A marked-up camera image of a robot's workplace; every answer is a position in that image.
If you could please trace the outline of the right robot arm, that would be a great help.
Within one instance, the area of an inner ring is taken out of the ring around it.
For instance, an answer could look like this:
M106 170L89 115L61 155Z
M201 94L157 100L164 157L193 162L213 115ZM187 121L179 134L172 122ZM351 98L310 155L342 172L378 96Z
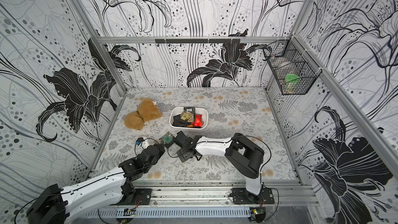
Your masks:
M232 137L223 139L200 135L190 138L180 131L173 141L180 147L177 158L181 162L208 155L225 157L244 176L246 192L253 196L260 195L261 167L265 164L265 152L250 137L235 133Z

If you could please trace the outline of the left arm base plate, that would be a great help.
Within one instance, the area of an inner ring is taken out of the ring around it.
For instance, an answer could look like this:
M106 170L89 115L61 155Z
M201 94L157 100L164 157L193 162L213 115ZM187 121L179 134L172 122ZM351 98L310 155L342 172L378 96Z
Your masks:
M139 188L132 192L127 193L122 197L122 199L117 203L117 205L138 205L146 206L150 204L152 195L151 188Z

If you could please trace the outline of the black barcode tea bag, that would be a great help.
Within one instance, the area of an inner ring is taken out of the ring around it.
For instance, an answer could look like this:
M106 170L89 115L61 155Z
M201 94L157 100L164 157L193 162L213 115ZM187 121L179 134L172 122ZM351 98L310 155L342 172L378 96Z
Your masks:
M195 107L184 107L183 111L188 113L195 113Z

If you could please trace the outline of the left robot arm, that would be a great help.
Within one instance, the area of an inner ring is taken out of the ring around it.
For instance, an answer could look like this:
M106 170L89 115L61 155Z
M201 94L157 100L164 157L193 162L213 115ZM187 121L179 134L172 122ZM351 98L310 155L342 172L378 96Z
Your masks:
M147 173L164 152L163 144L150 145L102 175L63 188L51 185L22 209L30 224L68 224L94 209L133 197L133 182Z

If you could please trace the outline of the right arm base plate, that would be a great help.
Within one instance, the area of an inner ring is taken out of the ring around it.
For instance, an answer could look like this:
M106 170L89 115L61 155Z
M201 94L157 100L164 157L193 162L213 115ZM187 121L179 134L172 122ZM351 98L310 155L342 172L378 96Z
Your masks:
M232 198L233 203L236 205L270 205L275 203L272 190L266 187L262 187L258 195L249 193L245 188L232 188L229 197Z

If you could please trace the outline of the shiny red foil tea bag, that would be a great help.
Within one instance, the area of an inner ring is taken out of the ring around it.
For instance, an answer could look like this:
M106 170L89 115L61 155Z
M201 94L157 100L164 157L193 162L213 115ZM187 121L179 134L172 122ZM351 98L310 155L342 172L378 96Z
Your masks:
M193 127L194 128L202 128L203 127L203 115L195 114Z

